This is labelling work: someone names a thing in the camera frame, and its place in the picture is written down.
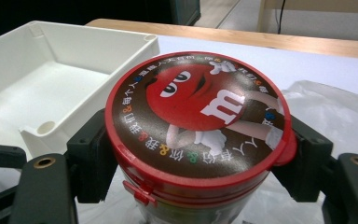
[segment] white glove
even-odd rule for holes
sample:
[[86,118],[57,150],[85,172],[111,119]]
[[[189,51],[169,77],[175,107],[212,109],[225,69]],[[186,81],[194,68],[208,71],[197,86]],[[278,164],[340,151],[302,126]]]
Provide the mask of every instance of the white glove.
[[283,131],[271,126],[271,130],[268,132],[266,137],[266,144],[271,148],[275,149],[281,142]]
[[196,140],[194,143],[202,143],[211,149],[209,153],[212,156],[217,156],[222,154],[226,140],[226,136],[223,135],[220,130],[213,130],[207,132],[196,132]]
[[221,71],[223,71],[223,72],[237,71],[235,69],[234,64],[227,62],[227,61],[223,61],[221,63],[217,63],[217,62],[209,62],[209,63],[214,66],[214,69],[210,72],[212,75],[219,74]]

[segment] red lid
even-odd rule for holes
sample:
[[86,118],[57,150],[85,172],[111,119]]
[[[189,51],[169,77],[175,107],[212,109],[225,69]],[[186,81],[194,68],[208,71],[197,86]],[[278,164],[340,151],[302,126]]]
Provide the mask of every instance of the red lid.
[[245,192],[296,152],[278,88],[251,65],[210,52],[132,68],[109,95],[105,122],[124,172],[165,199]]

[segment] plastic container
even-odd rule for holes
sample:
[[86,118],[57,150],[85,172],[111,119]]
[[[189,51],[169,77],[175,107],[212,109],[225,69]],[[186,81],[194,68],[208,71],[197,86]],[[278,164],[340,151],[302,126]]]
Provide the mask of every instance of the plastic container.
[[155,35],[33,21],[0,36],[0,145],[66,151],[116,81],[159,54]]
[[296,154],[271,81],[228,56],[161,55],[112,89],[105,122],[124,187],[150,223],[230,223],[273,165]]

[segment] dark background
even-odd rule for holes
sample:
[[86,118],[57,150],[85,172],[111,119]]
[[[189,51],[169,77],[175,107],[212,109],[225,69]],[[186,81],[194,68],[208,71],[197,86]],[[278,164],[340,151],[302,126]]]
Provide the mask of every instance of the dark background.
[[192,25],[200,0],[1,0],[0,35],[30,21],[84,25],[96,19]]

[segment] white surface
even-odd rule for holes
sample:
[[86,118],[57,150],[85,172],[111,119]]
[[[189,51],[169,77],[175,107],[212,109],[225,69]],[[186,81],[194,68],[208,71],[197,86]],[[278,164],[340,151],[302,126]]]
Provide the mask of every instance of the white surface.
[[[159,36],[158,42],[161,54],[202,50],[239,59],[263,72],[281,90],[290,89],[297,81],[310,80],[358,94],[358,59],[170,36]],[[317,119],[318,114],[313,114],[313,118]],[[111,223],[112,220],[115,223],[143,223],[132,196],[121,185],[122,178],[118,171],[105,203],[78,205],[80,223]],[[240,224],[243,220],[257,224],[323,223],[320,210],[322,199],[323,195],[318,203],[297,204],[285,193],[274,176],[269,175],[234,223]]]

